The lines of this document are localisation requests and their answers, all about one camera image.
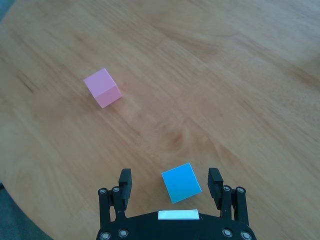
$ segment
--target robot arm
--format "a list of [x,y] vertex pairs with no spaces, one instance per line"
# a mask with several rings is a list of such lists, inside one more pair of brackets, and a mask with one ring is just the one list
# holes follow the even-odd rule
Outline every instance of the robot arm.
[[[210,168],[208,188],[220,217],[199,213],[199,220],[159,220],[158,212],[127,218],[132,188],[130,169],[123,169],[118,186],[98,190],[100,230],[96,240],[256,240],[249,227],[246,190],[224,185],[217,168]],[[114,206],[115,221],[110,220]]]

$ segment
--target cube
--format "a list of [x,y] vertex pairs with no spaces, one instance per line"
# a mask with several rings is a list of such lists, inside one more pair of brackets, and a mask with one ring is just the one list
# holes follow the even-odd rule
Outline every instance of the cube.
[[0,1],[0,21],[5,17],[10,7],[15,3],[15,0]]
[[163,172],[162,178],[173,204],[202,192],[189,162]]
[[88,76],[83,81],[102,108],[122,97],[117,84],[105,68]]

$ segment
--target floor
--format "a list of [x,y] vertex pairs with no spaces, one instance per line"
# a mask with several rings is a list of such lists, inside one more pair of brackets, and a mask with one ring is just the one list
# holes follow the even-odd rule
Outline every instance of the floor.
[[6,189],[0,189],[1,240],[51,240],[17,206]]

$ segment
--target cube face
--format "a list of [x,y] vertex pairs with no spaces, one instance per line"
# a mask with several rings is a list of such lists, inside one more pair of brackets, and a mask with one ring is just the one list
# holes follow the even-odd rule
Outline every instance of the cube face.
[[173,204],[202,192],[190,163],[163,172],[162,177]]
[[118,86],[105,68],[88,76],[84,83],[102,108],[122,97]]
[[121,97],[121,92],[118,86],[115,85],[114,87],[110,88],[106,92],[96,97],[95,100],[100,105],[100,107],[105,108],[106,106],[112,104],[114,101],[118,100]]

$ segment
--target wooden table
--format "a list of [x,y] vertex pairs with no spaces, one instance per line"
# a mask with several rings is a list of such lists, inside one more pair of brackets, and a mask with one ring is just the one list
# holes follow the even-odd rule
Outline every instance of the wooden table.
[[[55,240],[90,240],[97,189],[132,169],[127,216],[217,215],[208,168],[247,189],[261,240],[320,230],[320,5],[314,0],[18,0],[0,24],[0,179]],[[101,109],[83,79],[107,68]],[[171,204],[190,162],[203,193]]]

